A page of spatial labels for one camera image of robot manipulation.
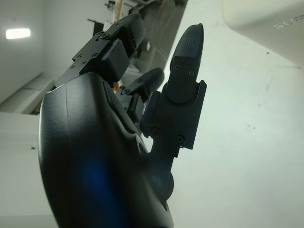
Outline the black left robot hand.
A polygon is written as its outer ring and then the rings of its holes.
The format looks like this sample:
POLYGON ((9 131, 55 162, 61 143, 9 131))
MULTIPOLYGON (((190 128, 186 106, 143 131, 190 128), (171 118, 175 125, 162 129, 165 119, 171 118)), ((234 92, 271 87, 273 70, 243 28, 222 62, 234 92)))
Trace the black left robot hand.
POLYGON ((120 81, 144 38, 139 14, 95 33, 42 100, 38 157, 61 228, 172 228, 173 160, 192 149, 207 89, 202 24, 180 38, 164 81, 120 81))

